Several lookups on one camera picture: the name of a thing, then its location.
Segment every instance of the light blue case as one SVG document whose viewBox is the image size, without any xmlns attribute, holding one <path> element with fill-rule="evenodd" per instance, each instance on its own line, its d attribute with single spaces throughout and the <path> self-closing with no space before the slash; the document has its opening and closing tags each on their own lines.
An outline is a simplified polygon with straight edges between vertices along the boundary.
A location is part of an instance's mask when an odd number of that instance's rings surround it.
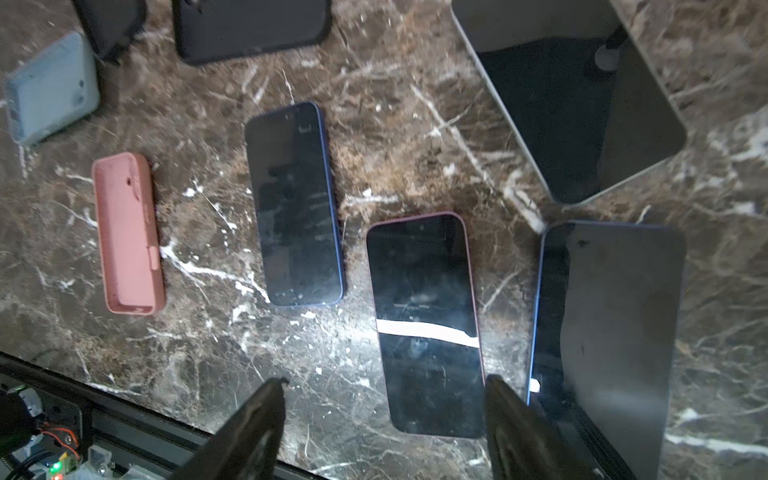
<svg viewBox="0 0 768 480">
<path fill-rule="evenodd" d="M 90 45 L 72 32 L 5 79 L 11 137 L 25 147 L 90 114 L 99 104 Z"/>
</svg>

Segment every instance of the cable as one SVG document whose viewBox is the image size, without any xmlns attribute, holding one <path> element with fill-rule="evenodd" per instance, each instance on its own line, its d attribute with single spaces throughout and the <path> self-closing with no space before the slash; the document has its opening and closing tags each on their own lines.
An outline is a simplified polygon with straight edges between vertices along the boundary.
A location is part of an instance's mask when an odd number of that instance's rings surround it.
<svg viewBox="0 0 768 480">
<path fill-rule="evenodd" d="M 78 441 L 78 436 L 74 434 L 74 432 L 66 427 L 62 427 L 60 425 L 54 425 L 51 423 L 44 423 L 43 426 L 47 430 L 55 430 L 59 432 L 68 433 L 70 437 L 72 437 L 72 441 L 74 442 L 74 447 L 77 449 L 80 447 L 80 442 Z"/>
<path fill-rule="evenodd" d="M 40 462 L 44 458 L 47 458 L 49 456 L 53 455 L 48 450 L 44 450 L 43 452 L 35 453 L 34 455 L 30 455 L 27 457 L 26 460 L 24 460 L 18 467 L 11 470 L 11 473 L 8 474 L 7 477 L 5 477 L 5 480 L 15 480 L 18 477 L 18 474 L 24 470 L 29 470 L 29 467 L 33 466 L 35 463 Z"/>
<path fill-rule="evenodd" d="M 2 461 L 3 465 L 5 465 L 5 467 L 8 469 L 9 472 L 12 472 L 14 468 L 17 468 L 19 465 L 22 464 L 13 455 L 1 457 L 0 461 Z M 26 478 L 27 480 L 32 480 L 35 477 L 35 475 L 29 470 L 21 470 L 19 471 L 18 474 L 21 475 L 22 478 Z"/>
<path fill-rule="evenodd" d="M 70 452 L 74 453 L 74 456 L 77 457 L 78 462 L 80 461 L 80 454 L 78 453 L 78 451 L 73 449 L 71 446 L 67 445 L 66 443 L 64 443 L 59 437 L 56 436 L 56 434 L 49 432 L 48 430 L 41 430 L 40 433 L 42 433 L 43 435 L 49 435 L 54 439 L 56 439 L 56 442 L 58 442 L 59 445 L 69 450 Z"/>
</svg>

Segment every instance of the phone screen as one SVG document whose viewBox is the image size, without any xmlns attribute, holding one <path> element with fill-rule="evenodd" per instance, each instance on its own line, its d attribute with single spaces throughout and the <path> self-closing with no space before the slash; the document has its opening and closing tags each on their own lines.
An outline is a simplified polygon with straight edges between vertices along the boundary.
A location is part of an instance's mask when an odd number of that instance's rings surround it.
<svg viewBox="0 0 768 480">
<path fill-rule="evenodd" d="M 607 478 L 657 477 L 684 261 L 663 227 L 545 234 L 528 402 Z"/>
<path fill-rule="evenodd" d="M 339 301 L 341 253 L 318 108 L 304 103 L 253 118 L 245 139 L 270 301 Z"/>
<path fill-rule="evenodd" d="M 685 144 L 610 0 L 453 0 L 453 13 L 556 201 L 578 204 Z"/>
<path fill-rule="evenodd" d="M 436 214 L 380 223 L 367 247 L 392 424 L 479 437 L 484 381 L 462 220 Z"/>
</svg>

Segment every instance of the red wire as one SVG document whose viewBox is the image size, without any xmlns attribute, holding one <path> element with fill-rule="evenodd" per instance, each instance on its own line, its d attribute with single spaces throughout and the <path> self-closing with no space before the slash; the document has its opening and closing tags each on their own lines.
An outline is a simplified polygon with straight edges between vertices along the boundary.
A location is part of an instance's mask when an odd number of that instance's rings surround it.
<svg viewBox="0 0 768 480">
<path fill-rule="evenodd" d="M 62 431 L 62 432 L 67 432 L 72 437 L 72 441 L 74 441 L 74 446 L 75 447 L 79 447 L 80 446 L 80 442 L 78 441 L 78 436 L 75 435 L 74 432 L 71 431 L 70 429 L 67 429 L 65 427 L 61 427 L 61 426 L 58 426 L 58 425 L 52 425 L 50 423 L 45 423 L 43 426 L 46 429 L 59 430 L 59 431 Z"/>
<path fill-rule="evenodd" d="M 40 433 L 42 433 L 42 434 L 44 434 L 44 435 L 50 435 L 51 437 L 53 437 L 54 439 L 56 439 L 56 442 L 59 442 L 59 443 L 61 444 L 61 446 L 62 446 L 62 447 L 64 447 L 65 449 L 68 449 L 70 452 L 74 453 L 74 456 L 78 458 L 78 461 L 80 460 L 80 454 L 78 453 L 78 451 L 77 451 L 77 450 L 75 450 L 75 449 L 73 449 L 71 446 L 67 445 L 66 443 L 64 443 L 64 442 L 63 442 L 63 441 L 62 441 L 62 440 L 61 440 L 59 437 L 57 437 L 55 434 L 53 434 L 53 433 L 49 432 L 48 430 L 41 430 L 41 431 L 40 431 Z"/>
</svg>

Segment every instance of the marble countertop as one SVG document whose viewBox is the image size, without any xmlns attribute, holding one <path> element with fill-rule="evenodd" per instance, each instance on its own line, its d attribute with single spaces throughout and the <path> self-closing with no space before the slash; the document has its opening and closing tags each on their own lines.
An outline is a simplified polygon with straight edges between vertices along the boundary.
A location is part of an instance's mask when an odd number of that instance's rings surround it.
<svg viewBox="0 0 768 480">
<path fill-rule="evenodd" d="M 330 478 L 490 478 L 484 440 L 389 422 L 363 236 L 454 210 L 468 227 L 488 373 L 522 391 L 538 231 L 566 218 L 674 226 L 688 243 L 662 472 L 768 476 L 768 4 L 620 0 L 689 145 L 589 204 L 553 204 L 444 0 L 334 0 L 317 47 L 201 68 L 150 0 L 102 103 L 32 149 L 0 121 L 0 349 L 209 432 L 269 376 L 291 379 L 280 458 Z M 70 2 L 17 0 L 0 70 L 72 29 Z M 326 113 L 349 285 L 338 306 L 275 310 L 261 287 L 243 124 L 292 101 Z M 104 304 L 91 162 L 152 163 L 167 306 Z"/>
</svg>

